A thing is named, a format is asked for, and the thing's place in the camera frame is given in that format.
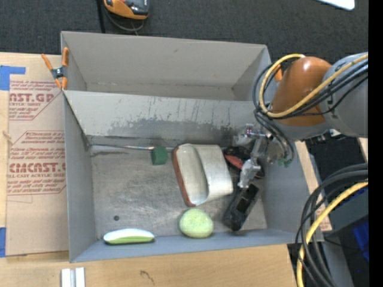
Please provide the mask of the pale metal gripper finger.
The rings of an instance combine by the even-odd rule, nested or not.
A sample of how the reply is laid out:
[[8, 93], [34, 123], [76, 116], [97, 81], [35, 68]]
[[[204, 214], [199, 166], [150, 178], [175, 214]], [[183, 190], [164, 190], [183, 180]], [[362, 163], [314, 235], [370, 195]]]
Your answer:
[[249, 183], [254, 179], [259, 177], [261, 172], [261, 166], [254, 162], [252, 159], [248, 159], [242, 166], [238, 187], [239, 188], [248, 188]]

